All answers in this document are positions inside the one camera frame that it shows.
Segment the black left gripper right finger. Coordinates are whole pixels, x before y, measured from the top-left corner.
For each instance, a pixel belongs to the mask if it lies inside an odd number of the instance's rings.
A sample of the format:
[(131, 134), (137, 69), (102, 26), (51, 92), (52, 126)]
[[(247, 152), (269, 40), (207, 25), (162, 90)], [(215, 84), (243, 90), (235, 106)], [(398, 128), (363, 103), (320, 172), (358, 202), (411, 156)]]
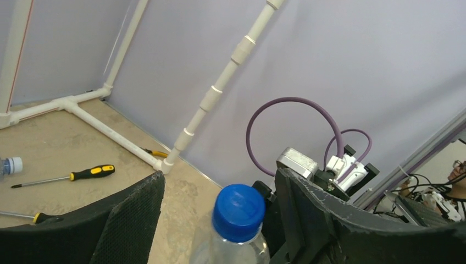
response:
[(285, 243), (272, 263), (465, 263), (465, 223), (428, 228), (385, 219), (289, 168), (275, 176)]

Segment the Pepsi bottle blue cap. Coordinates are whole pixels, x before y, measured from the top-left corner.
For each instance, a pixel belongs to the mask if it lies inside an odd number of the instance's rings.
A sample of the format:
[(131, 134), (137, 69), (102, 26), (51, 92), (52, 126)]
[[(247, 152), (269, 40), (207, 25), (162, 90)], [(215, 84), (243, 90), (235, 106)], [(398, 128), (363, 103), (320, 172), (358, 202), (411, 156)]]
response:
[(262, 195), (253, 187), (231, 184), (217, 195), (213, 209), (199, 219), (190, 263), (269, 263), (261, 233), (265, 215)]

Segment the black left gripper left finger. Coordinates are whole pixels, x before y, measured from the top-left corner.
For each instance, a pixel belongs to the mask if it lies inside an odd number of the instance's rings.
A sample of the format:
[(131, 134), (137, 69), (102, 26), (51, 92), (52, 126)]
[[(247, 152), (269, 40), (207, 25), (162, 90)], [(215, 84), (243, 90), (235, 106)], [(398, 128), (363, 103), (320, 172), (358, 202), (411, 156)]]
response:
[(43, 223), (1, 229), (1, 263), (147, 263), (165, 177), (130, 187)]

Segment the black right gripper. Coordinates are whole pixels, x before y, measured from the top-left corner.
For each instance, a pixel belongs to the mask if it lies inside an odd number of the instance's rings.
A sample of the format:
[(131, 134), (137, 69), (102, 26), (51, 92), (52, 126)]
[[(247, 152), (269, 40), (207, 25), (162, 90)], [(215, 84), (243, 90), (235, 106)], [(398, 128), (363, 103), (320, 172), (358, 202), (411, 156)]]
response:
[(313, 176), (313, 183), (327, 193), (348, 201), (353, 194), (363, 188), (379, 174), (372, 164), (357, 162), (356, 151), (346, 145), (342, 158), (332, 156), (323, 170), (318, 169)]

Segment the clear bottle purple label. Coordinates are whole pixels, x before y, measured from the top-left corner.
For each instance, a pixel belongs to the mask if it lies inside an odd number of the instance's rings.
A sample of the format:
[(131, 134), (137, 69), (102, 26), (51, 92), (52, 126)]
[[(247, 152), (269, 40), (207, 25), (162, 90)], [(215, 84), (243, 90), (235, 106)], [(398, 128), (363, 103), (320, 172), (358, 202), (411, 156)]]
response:
[(23, 170), (23, 160), (20, 157), (1, 158), (1, 180), (6, 175), (20, 173)]

